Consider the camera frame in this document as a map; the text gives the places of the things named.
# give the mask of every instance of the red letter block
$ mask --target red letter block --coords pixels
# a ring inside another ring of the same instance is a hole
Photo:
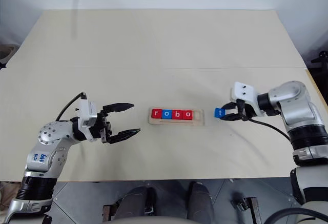
[[[183,120],[192,120],[193,119],[193,111],[192,110],[183,110],[182,119]]]
[[[152,118],[161,119],[162,118],[162,110],[161,109],[153,109],[152,110]]]
[[[182,120],[182,110],[173,110],[172,119]]]

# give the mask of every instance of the blue letter block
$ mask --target blue letter block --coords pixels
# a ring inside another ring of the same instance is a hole
[[[226,115],[225,109],[215,108],[215,111],[214,111],[215,118],[221,118],[221,117],[224,117],[225,115]]]
[[[172,110],[162,110],[162,119],[172,119]]]

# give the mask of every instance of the black cable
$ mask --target black cable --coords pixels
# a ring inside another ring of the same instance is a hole
[[[270,125],[270,124],[263,123],[263,122],[261,122],[261,121],[253,120],[253,119],[251,119],[251,118],[248,118],[247,116],[245,116],[245,115],[242,114],[242,113],[240,113],[240,115],[241,115],[242,118],[244,118],[245,120],[249,120],[249,121],[251,121],[251,122],[253,122],[253,123],[260,124],[260,125],[264,125],[264,126],[267,126],[267,127],[269,127],[269,128],[272,128],[272,129],[276,130],[278,133],[280,133],[280,134],[283,135],[286,139],[288,139],[288,141],[290,141],[290,138],[288,137],[288,135],[285,134],[284,132],[282,132],[280,129],[278,129],[278,128],[276,128],[276,127]]]
[[[56,121],[59,121],[59,119],[61,118],[61,116],[63,115],[63,113],[67,110],[67,108],[70,107],[70,105],[71,105],[72,103],[74,103],[79,97],[81,97],[81,96],[83,96],[83,95],[85,95],[85,93],[84,93],[84,92],[81,92],[81,93],[79,93],[76,97],[74,97],[71,101],[69,101],[69,103],[66,104],[66,106],[65,106],[65,107],[61,110],[61,112],[59,113],[59,115],[58,115]]]
[[[266,221],[264,224],[273,224],[275,223],[277,220],[288,216],[288,215],[309,215],[312,216],[314,218],[318,218],[320,220],[323,220],[325,222],[328,222],[328,216],[319,213],[317,211],[314,210],[309,210],[309,209],[304,209],[304,208],[289,208],[289,209],[283,209],[283,210],[279,210],[276,213],[272,214]]]

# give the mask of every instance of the table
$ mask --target table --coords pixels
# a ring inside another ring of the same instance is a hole
[[[229,101],[235,81],[264,93],[299,80],[327,124],[304,68],[274,11],[45,11],[0,73],[0,180],[21,180],[39,128],[81,91],[98,109],[135,104],[109,120],[114,133],[141,132],[115,145],[73,146],[58,180],[288,176],[295,164],[283,136],[213,112]],[[153,106],[203,109],[205,126],[151,125]],[[74,117],[75,107],[63,118]],[[284,129],[278,116],[261,121]]]

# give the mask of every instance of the floor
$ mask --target floor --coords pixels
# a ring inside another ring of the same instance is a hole
[[[54,204],[48,214],[53,218],[52,224],[101,223],[103,205],[115,203],[134,187],[147,186],[156,190],[159,215],[185,218],[185,198],[192,181],[59,182],[54,192]],[[258,198],[262,222],[280,209],[299,206],[292,197],[290,179],[287,177],[198,181],[212,195],[216,223],[252,223],[250,210],[239,212],[231,205],[230,201],[236,193]],[[294,218],[286,217],[278,223],[292,224]]]

